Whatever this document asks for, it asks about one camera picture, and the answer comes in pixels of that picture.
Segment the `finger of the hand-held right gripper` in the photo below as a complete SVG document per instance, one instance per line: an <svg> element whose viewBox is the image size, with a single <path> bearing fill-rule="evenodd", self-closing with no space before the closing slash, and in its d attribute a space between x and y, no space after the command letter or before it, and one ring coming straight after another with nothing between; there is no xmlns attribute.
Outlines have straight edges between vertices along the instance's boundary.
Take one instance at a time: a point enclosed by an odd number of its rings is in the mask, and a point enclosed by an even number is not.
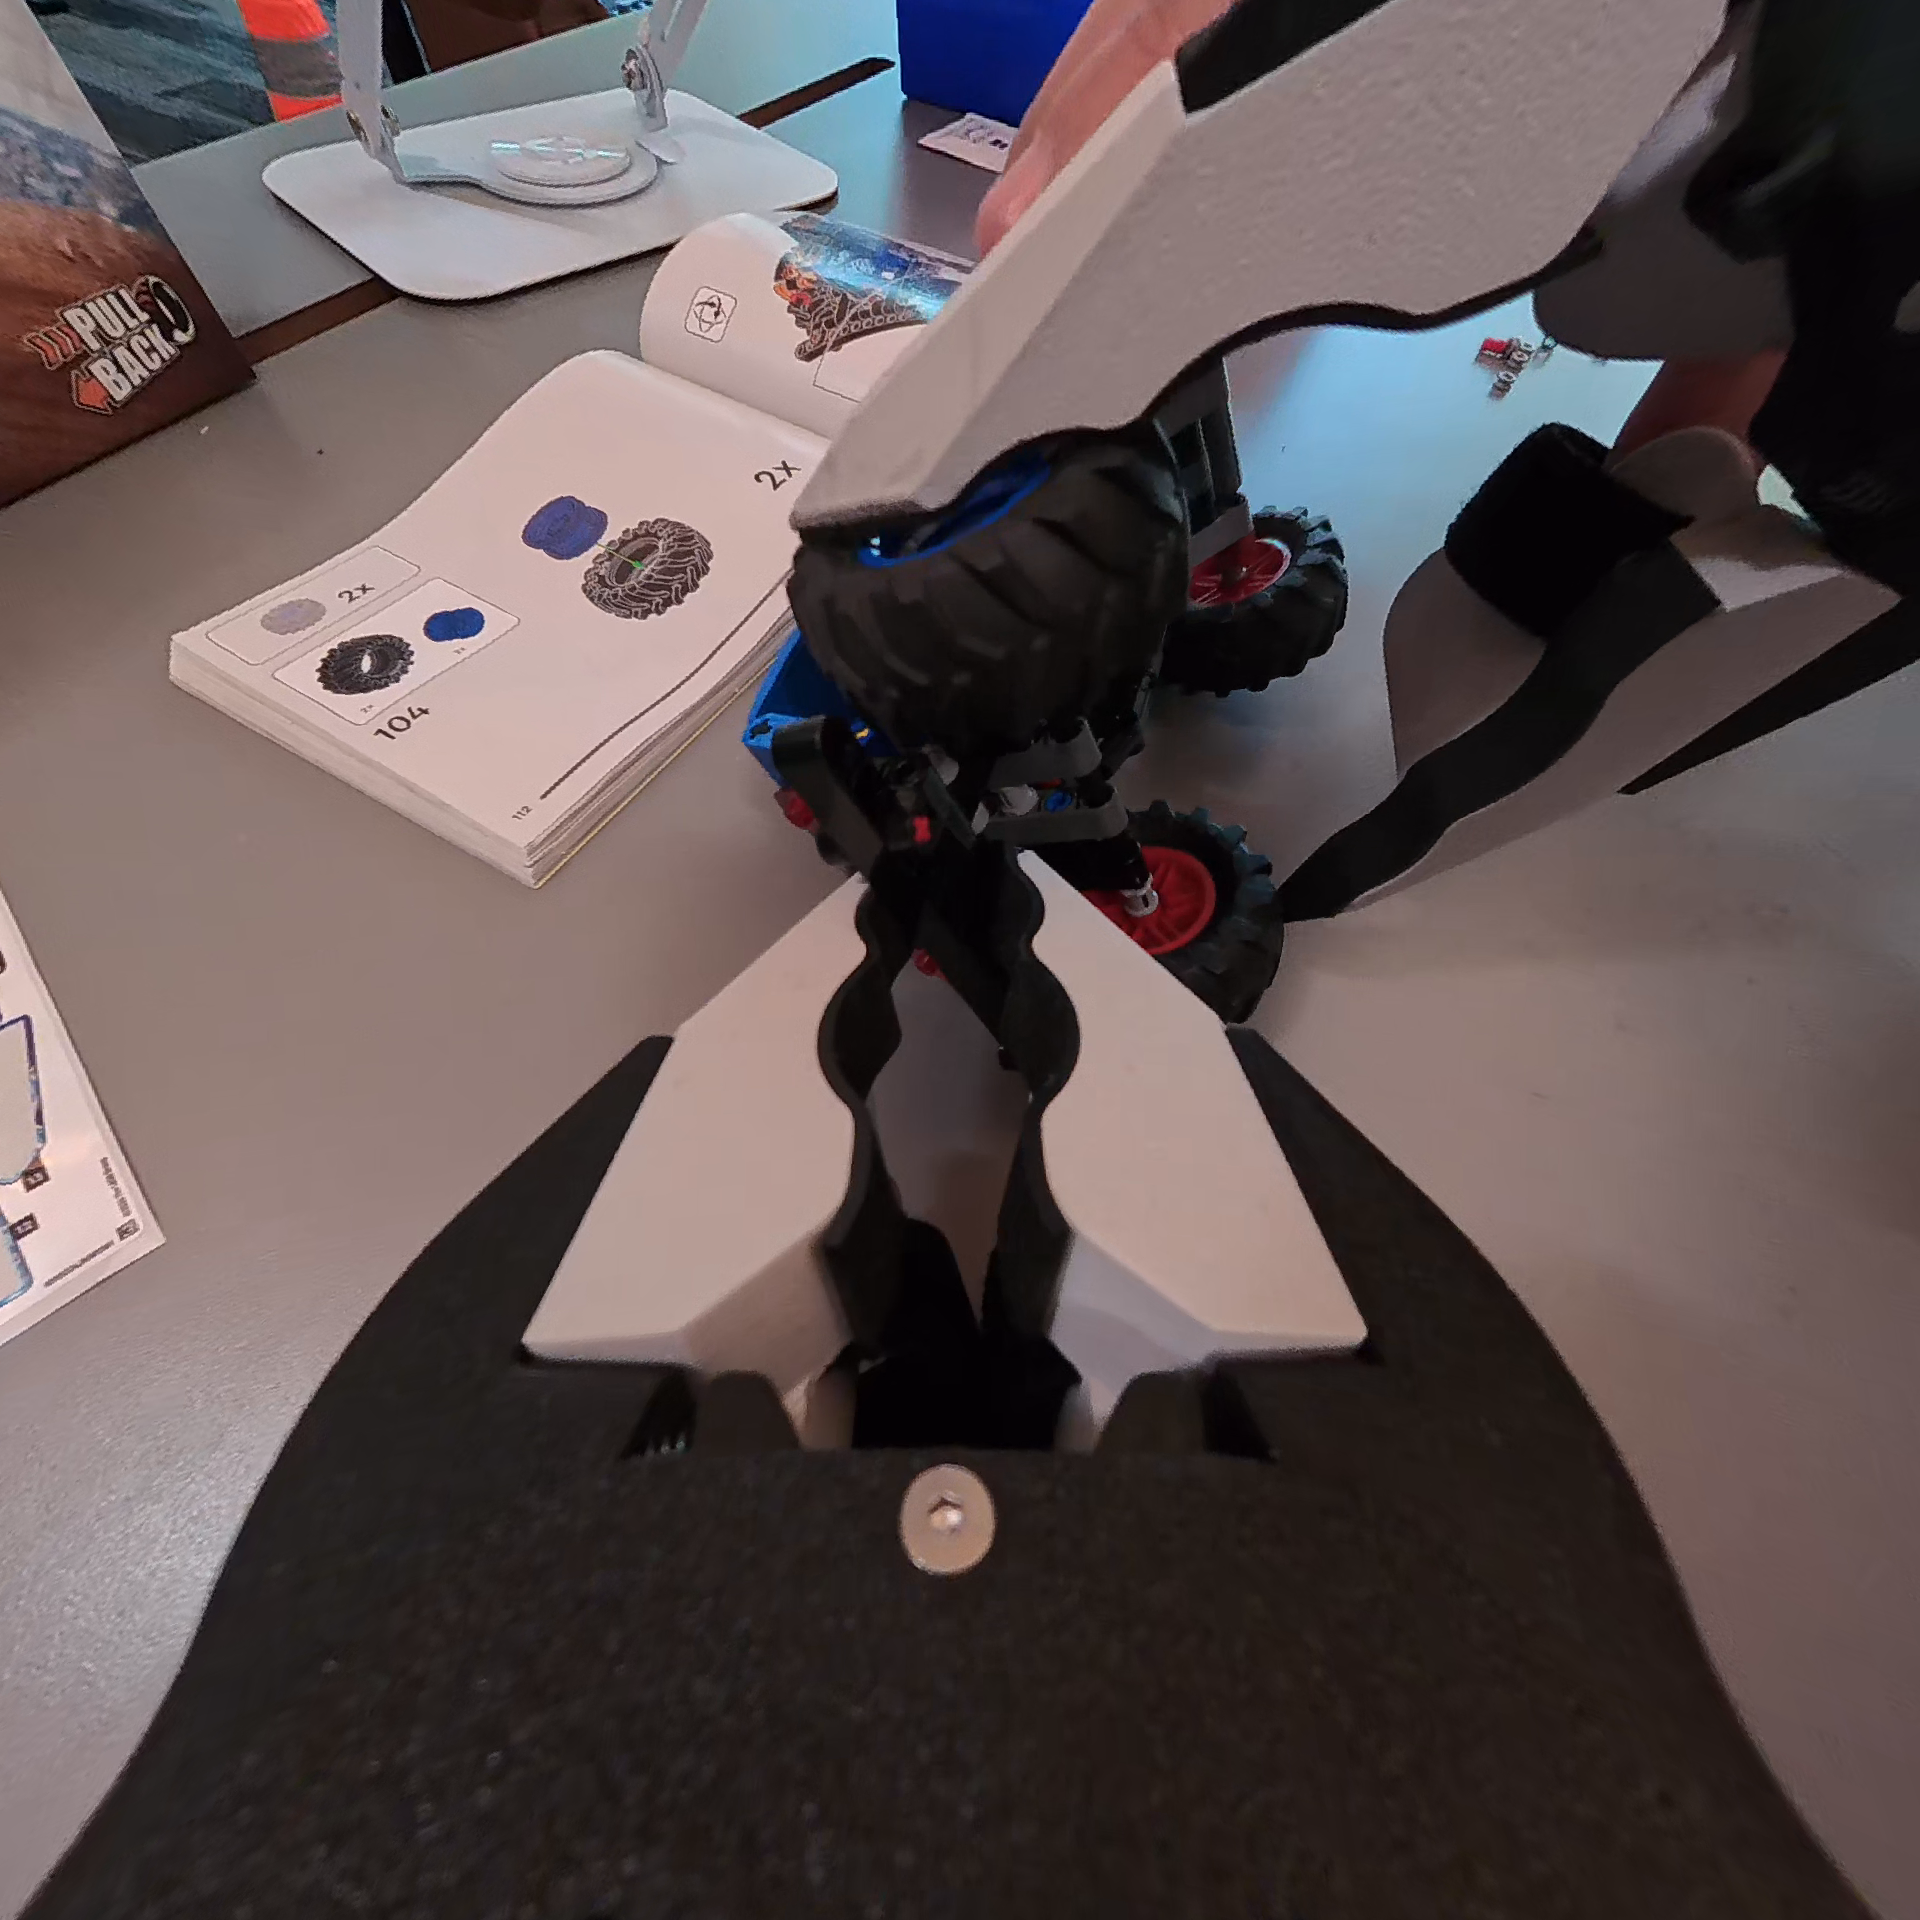
<svg viewBox="0 0 1920 1920"><path fill-rule="evenodd" d="M1622 560L1536 641L1430 555L1382 624L1396 783L1282 882L1325 921L1625 791L1890 612L1772 507Z"/></svg>
<svg viewBox="0 0 1920 1920"><path fill-rule="evenodd" d="M1236 6L1126 97L872 390L802 535L937 512L1299 326L1426 329L1558 275L1715 3Z"/></svg>

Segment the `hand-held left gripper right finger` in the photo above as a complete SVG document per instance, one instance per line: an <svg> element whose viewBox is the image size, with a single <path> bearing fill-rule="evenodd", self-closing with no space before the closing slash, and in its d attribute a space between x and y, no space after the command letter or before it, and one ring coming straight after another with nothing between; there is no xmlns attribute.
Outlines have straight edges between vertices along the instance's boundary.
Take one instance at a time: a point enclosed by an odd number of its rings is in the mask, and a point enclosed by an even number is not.
<svg viewBox="0 0 1920 1920"><path fill-rule="evenodd" d="M996 1235L996 1424L1090 1444L1125 1388L1366 1337L1230 1032L1040 862L1005 867L998 1048L1026 1090Z"/></svg>

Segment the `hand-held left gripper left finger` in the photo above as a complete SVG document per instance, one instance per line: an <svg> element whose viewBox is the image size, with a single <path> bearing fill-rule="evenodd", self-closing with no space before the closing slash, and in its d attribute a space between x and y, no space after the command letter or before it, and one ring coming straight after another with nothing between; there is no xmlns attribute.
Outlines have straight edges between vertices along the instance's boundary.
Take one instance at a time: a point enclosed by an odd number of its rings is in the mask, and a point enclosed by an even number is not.
<svg viewBox="0 0 1920 1920"><path fill-rule="evenodd" d="M834 1090L832 998L868 960L865 881L843 881L673 1039L524 1331L540 1361L761 1376L804 1449L841 1449L853 1340L822 1242L853 1183L858 1115L901 1044L893 977L859 1015Z"/></svg>

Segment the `blue lego monster truck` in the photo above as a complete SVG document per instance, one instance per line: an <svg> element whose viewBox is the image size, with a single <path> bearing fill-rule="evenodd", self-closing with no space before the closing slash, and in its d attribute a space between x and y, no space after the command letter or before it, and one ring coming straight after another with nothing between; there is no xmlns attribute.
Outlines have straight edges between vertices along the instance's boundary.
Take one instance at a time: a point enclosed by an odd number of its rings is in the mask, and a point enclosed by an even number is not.
<svg viewBox="0 0 1920 1920"><path fill-rule="evenodd" d="M1222 364L1189 377L1160 414L1179 466L1192 527L1189 604L1168 627L1153 684L1227 698L1299 676L1348 615L1345 547L1321 515L1254 512L1242 491L1232 392ZM1222 1023L1252 1015L1282 953L1272 864L1246 832L1202 808L1164 800L1122 812L1114 772L1142 748L1147 684L1125 690L1037 771L1014 776L979 817L1011 830L1117 930L1155 956ZM774 740L814 719L846 723L885 778L910 760L878 731L789 635L761 680L744 746L774 783L781 817L821 859L853 874L814 810L778 771Z"/></svg>

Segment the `blue rim lego wheel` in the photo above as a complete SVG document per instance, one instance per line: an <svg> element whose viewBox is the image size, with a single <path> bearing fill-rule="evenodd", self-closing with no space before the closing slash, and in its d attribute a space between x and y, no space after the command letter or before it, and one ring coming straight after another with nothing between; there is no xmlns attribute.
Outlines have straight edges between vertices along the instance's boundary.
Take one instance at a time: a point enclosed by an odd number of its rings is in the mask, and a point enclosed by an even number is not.
<svg viewBox="0 0 1920 1920"><path fill-rule="evenodd" d="M966 762L1136 688L1189 576L1178 464L1133 423L1011 452L926 519L804 535L789 602L868 726Z"/></svg>

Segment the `lego instruction booklet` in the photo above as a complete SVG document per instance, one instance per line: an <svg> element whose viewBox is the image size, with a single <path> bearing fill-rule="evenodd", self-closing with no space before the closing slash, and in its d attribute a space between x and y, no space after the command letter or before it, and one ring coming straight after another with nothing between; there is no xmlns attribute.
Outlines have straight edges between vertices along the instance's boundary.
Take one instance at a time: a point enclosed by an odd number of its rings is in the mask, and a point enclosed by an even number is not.
<svg viewBox="0 0 1920 1920"><path fill-rule="evenodd" d="M794 635L794 499L972 265L814 214L682 239L372 538L174 635L172 684L540 884Z"/></svg>

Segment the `lego set box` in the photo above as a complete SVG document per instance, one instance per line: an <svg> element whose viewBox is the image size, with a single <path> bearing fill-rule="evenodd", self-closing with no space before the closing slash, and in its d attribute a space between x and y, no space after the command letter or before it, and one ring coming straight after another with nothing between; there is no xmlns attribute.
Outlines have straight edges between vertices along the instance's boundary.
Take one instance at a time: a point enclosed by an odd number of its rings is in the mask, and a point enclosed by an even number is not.
<svg viewBox="0 0 1920 1920"><path fill-rule="evenodd" d="M3 500L253 379L22 3L3 6Z"/></svg>

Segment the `person's right hand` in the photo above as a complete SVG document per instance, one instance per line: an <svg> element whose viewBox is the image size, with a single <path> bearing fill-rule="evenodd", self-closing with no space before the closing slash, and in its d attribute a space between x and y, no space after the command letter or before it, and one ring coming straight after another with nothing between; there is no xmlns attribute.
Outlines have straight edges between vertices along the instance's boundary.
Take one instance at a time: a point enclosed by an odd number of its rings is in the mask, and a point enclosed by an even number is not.
<svg viewBox="0 0 1920 1920"><path fill-rule="evenodd" d="M995 252L1141 81L1230 9L1232 3L1093 3L1029 106L996 185L981 201L976 252Z"/></svg>

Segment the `blue plastic bin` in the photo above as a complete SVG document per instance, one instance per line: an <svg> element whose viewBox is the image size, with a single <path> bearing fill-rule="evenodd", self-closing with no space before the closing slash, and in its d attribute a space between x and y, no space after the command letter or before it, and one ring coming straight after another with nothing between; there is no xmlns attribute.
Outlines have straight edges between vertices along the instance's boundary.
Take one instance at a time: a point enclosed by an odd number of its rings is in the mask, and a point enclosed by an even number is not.
<svg viewBox="0 0 1920 1920"><path fill-rule="evenodd" d="M904 97L1022 124L1090 3L896 3Z"/></svg>

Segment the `white sticker sheet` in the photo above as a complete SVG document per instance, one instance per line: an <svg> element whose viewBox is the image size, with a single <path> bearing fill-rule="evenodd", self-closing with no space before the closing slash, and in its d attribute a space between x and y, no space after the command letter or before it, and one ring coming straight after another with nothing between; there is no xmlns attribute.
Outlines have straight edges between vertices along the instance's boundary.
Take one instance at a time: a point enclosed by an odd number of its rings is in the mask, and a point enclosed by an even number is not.
<svg viewBox="0 0 1920 1920"><path fill-rule="evenodd" d="M11 906L3 907L3 1340L163 1249Z"/></svg>

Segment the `white metal stand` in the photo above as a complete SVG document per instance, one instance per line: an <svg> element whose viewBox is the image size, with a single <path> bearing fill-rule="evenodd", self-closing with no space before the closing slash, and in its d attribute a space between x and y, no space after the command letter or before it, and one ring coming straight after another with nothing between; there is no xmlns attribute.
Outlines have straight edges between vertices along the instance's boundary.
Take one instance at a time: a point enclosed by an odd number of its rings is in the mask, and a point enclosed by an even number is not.
<svg viewBox="0 0 1920 1920"><path fill-rule="evenodd" d="M642 6L614 87L401 130L382 6L337 7L353 142L273 160L262 185L408 297L476 302L669 249L698 226L814 209L836 171L673 90L704 6Z"/></svg>

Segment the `orange traffic cone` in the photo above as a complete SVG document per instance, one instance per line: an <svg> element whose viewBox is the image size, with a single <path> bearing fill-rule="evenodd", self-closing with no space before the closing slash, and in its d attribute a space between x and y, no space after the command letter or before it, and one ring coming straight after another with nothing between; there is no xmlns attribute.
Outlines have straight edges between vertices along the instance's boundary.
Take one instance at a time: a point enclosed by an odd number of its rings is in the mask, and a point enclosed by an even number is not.
<svg viewBox="0 0 1920 1920"><path fill-rule="evenodd" d="M294 122L342 103L342 76L323 3L236 3L273 119Z"/></svg>

